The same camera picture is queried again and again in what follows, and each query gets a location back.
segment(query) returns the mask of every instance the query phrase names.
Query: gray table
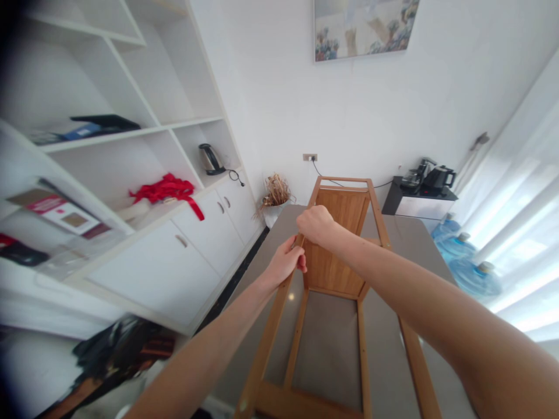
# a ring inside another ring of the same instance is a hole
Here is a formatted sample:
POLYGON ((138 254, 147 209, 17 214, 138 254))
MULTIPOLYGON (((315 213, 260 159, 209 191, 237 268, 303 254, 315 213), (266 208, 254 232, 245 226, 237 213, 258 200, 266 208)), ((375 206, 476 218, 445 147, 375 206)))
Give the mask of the gray table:
MULTIPOLYGON (((266 268, 276 248, 297 233, 296 217, 301 205, 286 207, 266 237, 229 302, 233 301, 266 268)), ((421 221, 384 216, 394 251, 454 283, 421 221)), ((378 238, 374 218, 368 214, 363 237, 378 238)), ((303 276, 295 274, 279 325, 265 379, 281 385, 289 359, 291 341, 303 292, 303 276)), ((236 406, 273 301, 258 317, 241 343, 213 396, 236 406)), ((369 291, 363 303, 373 417, 420 419, 405 349, 396 314, 375 293, 369 291)), ((423 351, 444 418, 475 419, 466 393, 454 370, 427 343, 423 351)), ((299 346, 293 387, 361 410, 358 329, 355 302, 311 293, 299 346)))

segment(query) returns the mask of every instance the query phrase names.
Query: wooden frame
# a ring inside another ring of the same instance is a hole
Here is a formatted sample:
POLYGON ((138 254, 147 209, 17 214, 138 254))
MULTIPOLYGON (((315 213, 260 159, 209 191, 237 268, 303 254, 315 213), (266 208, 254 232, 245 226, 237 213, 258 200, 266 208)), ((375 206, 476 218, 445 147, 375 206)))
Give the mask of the wooden frame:
MULTIPOLYGON (((368 240, 387 250, 392 250, 388 232, 380 212, 380 206, 374 193, 373 182, 370 179, 319 176, 314 185, 313 194, 307 208, 315 204, 325 205, 338 223, 353 233, 360 235, 369 203, 373 209, 379 240, 368 240), (321 185, 323 180, 361 182, 366 183, 367 187, 323 186, 321 185)), ((264 373, 266 372, 266 366, 280 325, 281 314, 288 297, 293 273, 279 286, 258 351, 254 357, 249 376, 237 404, 235 418, 249 419, 252 418, 255 411, 258 411, 266 416, 278 419, 309 417, 371 419, 373 417, 373 408, 367 363, 365 316, 363 315, 363 301, 369 286, 336 256, 310 241, 305 241, 303 235, 299 234, 297 236, 295 245, 305 248, 307 266, 317 268, 312 270, 313 273, 311 273, 310 269, 308 273, 303 275, 304 292, 283 387, 280 388, 265 381, 264 373), (291 387, 310 292, 320 292, 356 301, 363 400, 362 412, 291 387)), ((423 419, 439 419, 441 418, 440 408, 433 389, 433 383, 431 382, 429 369, 423 356, 423 350, 419 344, 419 338, 403 320, 399 317, 398 320, 421 416, 423 419)))

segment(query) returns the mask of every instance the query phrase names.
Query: red cloth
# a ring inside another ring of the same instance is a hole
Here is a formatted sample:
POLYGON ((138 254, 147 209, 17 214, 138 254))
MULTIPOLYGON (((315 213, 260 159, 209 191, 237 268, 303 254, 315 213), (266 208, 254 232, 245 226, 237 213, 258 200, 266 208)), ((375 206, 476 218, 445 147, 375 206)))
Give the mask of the red cloth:
POLYGON ((180 201, 186 201, 190 204, 198 216, 198 219, 200 221, 204 220, 204 214, 202 213, 200 207, 196 204, 195 200, 190 197, 190 195, 194 193, 194 185, 192 185, 188 180, 178 179, 171 173, 167 173, 163 176, 163 180, 160 180, 157 183, 142 185, 135 194, 130 190, 128 193, 131 197, 136 198, 134 200, 134 204, 144 198, 147 198, 152 204, 155 204, 157 201, 162 201, 168 197, 177 198, 180 201))

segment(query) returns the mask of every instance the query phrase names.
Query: hand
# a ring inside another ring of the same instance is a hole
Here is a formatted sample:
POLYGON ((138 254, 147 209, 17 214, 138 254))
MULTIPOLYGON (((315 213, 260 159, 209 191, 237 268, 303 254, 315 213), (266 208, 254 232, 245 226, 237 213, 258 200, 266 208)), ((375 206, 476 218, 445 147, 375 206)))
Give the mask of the hand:
POLYGON ((263 273, 274 287, 282 283, 295 268, 301 272, 307 272, 307 260, 305 259, 305 250, 300 246, 293 246, 297 235, 288 238, 275 251, 274 257, 263 273))
POLYGON ((332 231, 338 225, 323 205, 311 207, 297 217, 299 231, 311 242, 322 247, 325 247, 325 241, 332 236, 332 231))

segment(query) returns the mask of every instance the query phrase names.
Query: cable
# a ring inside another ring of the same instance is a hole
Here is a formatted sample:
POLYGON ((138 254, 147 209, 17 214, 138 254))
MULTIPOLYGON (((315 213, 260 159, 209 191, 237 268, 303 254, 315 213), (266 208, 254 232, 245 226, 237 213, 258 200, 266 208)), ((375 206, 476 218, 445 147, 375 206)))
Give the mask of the cable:
POLYGON ((391 183, 392 183, 392 180, 391 180, 390 182, 383 183, 382 185, 373 186, 373 187, 376 189, 376 188, 378 188, 378 187, 383 187, 383 186, 386 186, 386 185, 391 184, 391 183))
MULTIPOLYGON (((322 176, 320 174, 319 170, 316 168, 316 164, 314 164, 314 157, 311 157, 310 160, 313 162, 314 170, 316 170, 316 172, 319 174, 319 176, 322 176)), ((344 187, 344 185, 341 185, 338 182, 334 182, 333 180, 330 180, 330 182, 335 183, 336 185, 339 185, 341 187, 344 187)), ((391 183, 392 183, 392 180, 390 182, 383 183, 382 185, 374 186, 374 188, 376 189, 378 187, 383 187, 383 186, 386 186, 386 185, 391 184, 391 183)))
MULTIPOLYGON (((322 176, 320 174, 319 170, 316 168, 316 164, 314 164, 314 156, 312 156, 310 159, 313 162, 314 170, 316 170, 316 172, 319 174, 319 176, 322 176)), ((338 182, 334 182, 333 180, 330 180, 330 182, 335 183, 338 186, 344 187, 344 185, 340 185, 338 182)))
POLYGON ((238 174, 237 172, 235 172, 233 169, 225 169, 225 170, 226 170, 226 171, 229 171, 229 178, 230 178, 233 182, 236 181, 236 180, 238 180, 241 186, 244 186, 244 185, 245 185, 245 184, 243 183, 243 181, 240 179, 240 176, 239 176, 239 174, 238 174), (234 174, 237 175, 237 178, 236 178, 236 179, 234 179, 233 176, 231 176, 231 172, 233 172, 234 174))

